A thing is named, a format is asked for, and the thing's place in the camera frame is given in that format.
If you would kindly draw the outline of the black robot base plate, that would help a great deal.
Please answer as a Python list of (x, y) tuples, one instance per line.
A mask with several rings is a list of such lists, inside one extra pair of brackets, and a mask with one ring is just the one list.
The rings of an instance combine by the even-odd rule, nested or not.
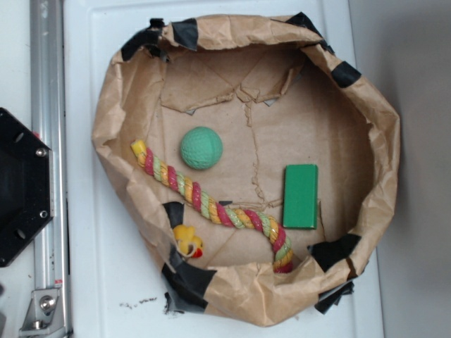
[(51, 149), (1, 109), (1, 267), (9, 266), (53, 218)]

